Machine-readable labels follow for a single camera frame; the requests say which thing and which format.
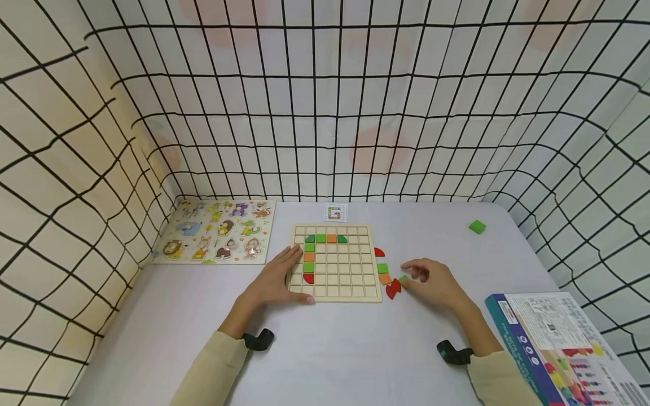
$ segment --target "toy box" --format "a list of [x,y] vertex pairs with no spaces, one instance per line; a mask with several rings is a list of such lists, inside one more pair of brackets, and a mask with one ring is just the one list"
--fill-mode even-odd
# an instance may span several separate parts
[[486,305],[542,404],[650,405],[570,294],[494,294]]

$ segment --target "wooden puzzle board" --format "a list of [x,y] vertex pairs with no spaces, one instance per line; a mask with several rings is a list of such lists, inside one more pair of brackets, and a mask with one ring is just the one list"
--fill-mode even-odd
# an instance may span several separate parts
[[304,251],[287,275],[291,292],[310,294],[316,301],[382,301],[367,224],[296,224],[291,244],[299,244]]
[[271,200],[182,200],[152,262],[264,264],[275,211]]

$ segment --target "hand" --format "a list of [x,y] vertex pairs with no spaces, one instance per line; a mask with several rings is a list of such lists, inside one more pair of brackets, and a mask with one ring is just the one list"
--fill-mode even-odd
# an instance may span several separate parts
[[433,305],[455,310],[468,302],[472,303],[445,264],[429,258],[413,259],[402,264],[402,269],[410,269],[411,277],[420,280],[418,283],[407,279],[404,287]]
[[314,304],[314,298],[306,293],[289,292],[285,278],[302,255],[300,246],[286,247],[277,254],[242,294],[258,305],[267,303],[296,302]]

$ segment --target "beige sleeve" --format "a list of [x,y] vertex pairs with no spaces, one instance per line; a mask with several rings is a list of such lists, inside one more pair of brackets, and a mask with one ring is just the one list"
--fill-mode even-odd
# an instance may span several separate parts
[[170,406],[221,406],[244,365],[243,340],[215,331],[194,359]]
[[476,395],[485,406],[541,406],[530,385],[506,351],[472,356],[467,368]]

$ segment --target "white table surface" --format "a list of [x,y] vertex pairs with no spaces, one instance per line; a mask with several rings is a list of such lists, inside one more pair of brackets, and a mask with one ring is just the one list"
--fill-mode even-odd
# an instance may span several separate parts
[[[278,203],[267,260],[294,223],[323,221],[323,203]],[[487,225],[482,235],[467,226]],[[412,258],[449,265],[481,306],[499,292],[557,290],[508,213],[491,203],[349,203],[368,223],[392,277]],[[149,265],[68,405],[167,405],[194,357],[261,265]],[[276,339],[250,355],[230,405],[479,405],[465,368],[436,344],[466,346],[455,321],[402,291],[382,303],[282,306],[260,315]]]

